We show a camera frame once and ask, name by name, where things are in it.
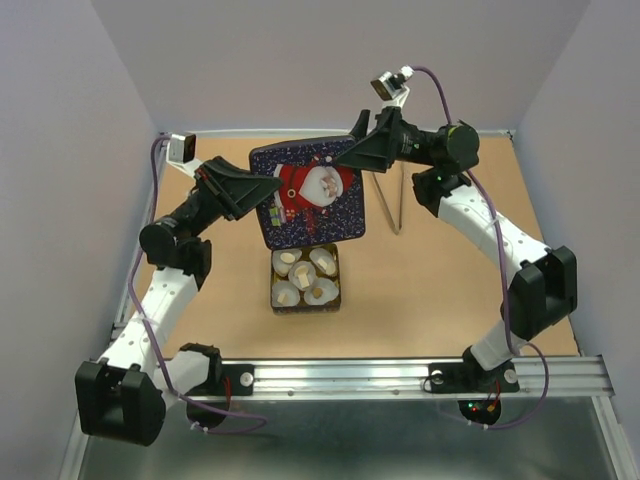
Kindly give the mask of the chocolate tin base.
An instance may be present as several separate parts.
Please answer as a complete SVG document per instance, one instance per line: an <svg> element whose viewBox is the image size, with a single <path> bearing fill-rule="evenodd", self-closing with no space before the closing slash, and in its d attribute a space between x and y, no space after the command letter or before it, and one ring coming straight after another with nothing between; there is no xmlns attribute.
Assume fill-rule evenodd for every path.
<svg viewBox="0 0 640 480"><path fill-rule="evenodd" d="M332 254L332 256L334 257L334 260L336 261L336 264L337 264L337 274L335 276L329 277L329 276L325 275L310 260L309 254L315 248L324 248L324 249L328 250ZM338 311L340 309L341 303L342 303L342 284L341 284L341 278L340 278L341 271L340 271L340 260L339 260L339 252L338 252L337 245L335 243L328 243L328 244L323 244L323 245L318 245L318 246L313 246L313 247L304 247L304 248L297 248L297 249L300 249L302 251L302 256L300 257L300 259L297 262L299 262L299 261L308 261L308 262L312 263L314 265L314 267L315 267L315 270L316 270L316 279L317 278L328 278L328 279L331 279L338 286L339 295L335 300L333 300L333 301L331 301L331 302L329 302L329 303L327 303L325 305L311 306L311 305L308 305L304 301L304 293L305 293L305 291L301 291L300 290L300 302L299 302L299 304L297 306L289 307L289 308L278 308L278 309L276 309L276 308L273 308L272 305L271 305L271 308L272 308L273 312L276 313L276 314L302 314L302 313L319 313L319 312L336 312L336 311ZM273 254L273 252L271 253L270 296L271 296L272 286L277 281L289 281L288 275L285 276L285 277L279 276L274 271L274 269L272 267L272 254Z"/></svg>

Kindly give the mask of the square white chocolate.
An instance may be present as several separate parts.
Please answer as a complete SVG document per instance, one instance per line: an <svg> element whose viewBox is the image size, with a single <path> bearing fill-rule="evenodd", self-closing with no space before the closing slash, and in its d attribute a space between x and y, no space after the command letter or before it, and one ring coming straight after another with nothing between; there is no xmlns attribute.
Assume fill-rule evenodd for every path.
<svg viewBox="0 0 640 480"><path fill-rule="evenodd" d="M306 290L306 289L309 288L310 282L309 282L308 276L300 276L300 277L298 277L298 281L300 283L300 286L301 286L302 290Z"/></svg>

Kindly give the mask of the gold tin lid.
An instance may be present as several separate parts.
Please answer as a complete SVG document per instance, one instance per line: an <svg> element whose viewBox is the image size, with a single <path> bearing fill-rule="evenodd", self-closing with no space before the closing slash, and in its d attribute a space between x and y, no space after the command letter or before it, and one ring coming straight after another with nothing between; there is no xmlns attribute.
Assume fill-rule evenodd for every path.
<svg viewBox="0 0 640 480"><path fill-rule="evenodd" d="M290 140L249 153L250 171L282 182L256 208L268 249L284 250L360 238L365 234L362 174L336 158L351 136Z"/></svg>

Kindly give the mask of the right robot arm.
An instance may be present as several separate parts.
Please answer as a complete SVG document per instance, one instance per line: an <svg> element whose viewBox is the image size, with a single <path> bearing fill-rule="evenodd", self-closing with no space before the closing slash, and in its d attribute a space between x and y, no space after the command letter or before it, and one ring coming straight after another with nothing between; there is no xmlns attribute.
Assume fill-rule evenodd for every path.
<svg viewBox="0 0 640 480"><path fill-rule="evenodd" d="M476 246L500 271L503 301L498 323L464 354L463 384L482 390L496 368L511 360L547 328L577 308L577 258L566 246L552 248L500 214L472 173L480 139L469 124L448 123L425 131L406 122L398 107L385 107L369 123L360 112L350 134L355 144L339 166L386 172L395 161L425 166L412 176L416 201Z"/></svg>

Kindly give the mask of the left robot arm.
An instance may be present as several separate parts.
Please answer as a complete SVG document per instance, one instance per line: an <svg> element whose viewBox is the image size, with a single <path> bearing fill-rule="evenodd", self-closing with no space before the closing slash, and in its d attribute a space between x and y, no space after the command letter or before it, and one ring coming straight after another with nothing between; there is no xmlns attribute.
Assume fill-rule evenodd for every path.
<svg viewBox="0 0 640 480"><path fill-rule="evenodd" d="M280 178L240 169L216 156L173 162L194 186L171 213L139 234L142 256L154 266L143 298L117 339L75 374L83 433L149 446L167 411L188 392L227 394L222 358L214 346L187 344L170 360L166 342L186 307L201 291L213 263L213 246L200 235L219 219L239 220L281 187Z"/></svg>

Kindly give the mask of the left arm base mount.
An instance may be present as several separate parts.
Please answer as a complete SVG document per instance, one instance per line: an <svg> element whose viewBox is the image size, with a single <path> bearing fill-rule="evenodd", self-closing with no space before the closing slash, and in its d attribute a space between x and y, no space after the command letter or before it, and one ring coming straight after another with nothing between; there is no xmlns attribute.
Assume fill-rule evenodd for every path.
<svg viewBox="0 0 640 480"><path fill-rule="evenodd" d="M181 391L189 399L187 418L197 427L209 431L219 427L235 416L229 415L235 397L254 393L254 364L226 362L220 350L212 345L187 343L179 353L189 353L188 381Z"/></svg>

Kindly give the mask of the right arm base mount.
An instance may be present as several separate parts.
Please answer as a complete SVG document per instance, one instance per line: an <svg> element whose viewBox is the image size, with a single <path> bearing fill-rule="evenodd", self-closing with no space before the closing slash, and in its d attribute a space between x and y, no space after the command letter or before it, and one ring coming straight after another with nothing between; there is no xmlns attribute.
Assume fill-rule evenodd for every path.
<svg viewBox="0 0 640 480"><path fill-rule="evenodd" d="M512 362L485 371L470 360L430 364L422 390L435 395L461 395L458 408L471 423L496 425L502 414L503 394L520 391Z"/></svg>

